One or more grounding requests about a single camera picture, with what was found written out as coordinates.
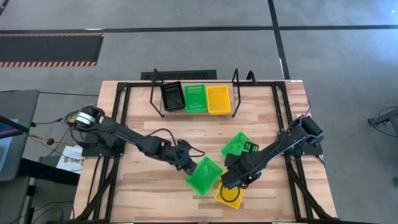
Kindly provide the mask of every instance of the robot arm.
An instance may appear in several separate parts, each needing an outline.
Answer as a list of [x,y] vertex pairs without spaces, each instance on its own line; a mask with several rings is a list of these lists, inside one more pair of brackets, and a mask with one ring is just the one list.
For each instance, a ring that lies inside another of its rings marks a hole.
[[120,139],[137,146],[138,150],[147,157],[165,161],[175,166],[177,170],[184,170],[192,175],[197,164],[192,161],[189,150],[191,145],[185,140],[178,140],[176,146],[171,142],[155,136],[143,136],[121,124],[112,118],[105,116],[103,110],[94,106],[87,106],[80,110],[74,122],[78,131],[94,134],[99,142],[106,142],[107,145],[115,144]]
[[225,166],[228,171],[221,176],[225,187],[247,188],[261,176],[268,162],[275,156],[306,144],[317,145],[323,139],[322,130],[309,116],[301,116],[292,122],[285,134],[261,151],[244,152],[240,156],[228,154]]

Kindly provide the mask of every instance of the paper sheet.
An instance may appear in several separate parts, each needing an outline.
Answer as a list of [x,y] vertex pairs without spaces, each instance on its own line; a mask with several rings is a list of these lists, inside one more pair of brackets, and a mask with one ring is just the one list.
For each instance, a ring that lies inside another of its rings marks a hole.
[[63,156],[58,161],[57,168],[80,174],[83,168],[82,148],[80,146],[65,146]]

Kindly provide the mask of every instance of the plastic basket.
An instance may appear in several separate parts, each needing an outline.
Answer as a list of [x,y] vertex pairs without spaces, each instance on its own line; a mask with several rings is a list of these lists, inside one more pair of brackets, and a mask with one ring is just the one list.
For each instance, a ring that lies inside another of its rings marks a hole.
[[229,114],[231,112],[231,103],[229,102],[229,93],[227,86],[208,86],[206,88],[207,108],[209,114]]
[[249,152],[249,150],[244,148],[245,142],[251,141],[245,134],[240,132],[222,148],[221,153],[224,156],[226,156],[228,153],[240,156],[242,152]]
[[201,113],[207,110],[206,87],[204,85],[185,86],[185,109],[189,113]]
[[198,192],[198,194],[205,196],[222,173],[223,170],[209,157],[205,156],[198,164],[194,173],[185,178],[185,181]]
[[184,109],[185,98],[182,92],[181,82],[166,83],[160,86],[164,110],[177,111]]
[[238,209],[241,206],[244,192],[245,189],[239,189],[238,187],[234,187],[231,190],[229,190],[228,188],[223,187],[223,183],[220,182],[220,184],[218,185],[218,190],[215,199],[216,201],[219,201],[225,205]]

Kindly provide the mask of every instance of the black basket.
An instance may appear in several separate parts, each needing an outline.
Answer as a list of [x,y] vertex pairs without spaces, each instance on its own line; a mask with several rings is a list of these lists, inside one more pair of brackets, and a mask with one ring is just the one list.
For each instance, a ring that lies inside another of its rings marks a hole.
[[162,91],[164,110],[171,112],[185,108],[181,82],[163,84],[160,89]]

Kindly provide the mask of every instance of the orange and black striped mat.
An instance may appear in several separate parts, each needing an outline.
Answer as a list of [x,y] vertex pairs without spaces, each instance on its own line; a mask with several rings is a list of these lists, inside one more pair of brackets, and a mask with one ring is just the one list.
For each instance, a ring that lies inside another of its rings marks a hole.
[[0,34],[0,67],[91,67],[103,34]]

